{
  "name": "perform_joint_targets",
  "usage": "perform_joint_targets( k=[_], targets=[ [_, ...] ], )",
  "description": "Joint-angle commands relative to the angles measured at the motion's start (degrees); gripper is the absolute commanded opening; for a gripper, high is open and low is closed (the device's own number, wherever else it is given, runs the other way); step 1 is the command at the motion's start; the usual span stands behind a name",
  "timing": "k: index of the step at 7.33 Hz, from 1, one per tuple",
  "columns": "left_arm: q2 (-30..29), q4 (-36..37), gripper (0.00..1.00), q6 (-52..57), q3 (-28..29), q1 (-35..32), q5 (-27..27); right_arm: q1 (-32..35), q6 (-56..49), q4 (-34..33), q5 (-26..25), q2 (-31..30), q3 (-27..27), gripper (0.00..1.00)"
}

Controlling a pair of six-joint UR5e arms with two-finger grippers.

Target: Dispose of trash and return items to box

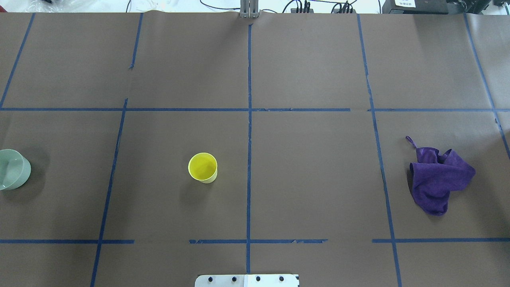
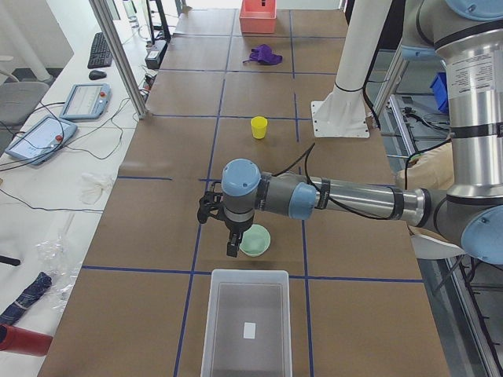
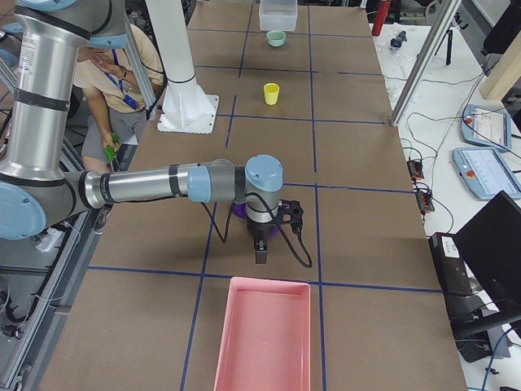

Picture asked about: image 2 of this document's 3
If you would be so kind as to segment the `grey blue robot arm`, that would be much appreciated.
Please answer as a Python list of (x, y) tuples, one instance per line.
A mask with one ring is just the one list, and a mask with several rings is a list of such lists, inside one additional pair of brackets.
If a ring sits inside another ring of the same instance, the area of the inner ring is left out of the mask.
[(446, 191), (361, 185), (264, 173), (235, 159), (222, 172), (218, 217), (237, 255), (257, 210), (308, 219), (316, 209), (403, 220), (436, 232), (484, 262), (502, 262), (502, 4), (408, 1), (408, 46), (432, 47), (446, 62), (453, 184)]

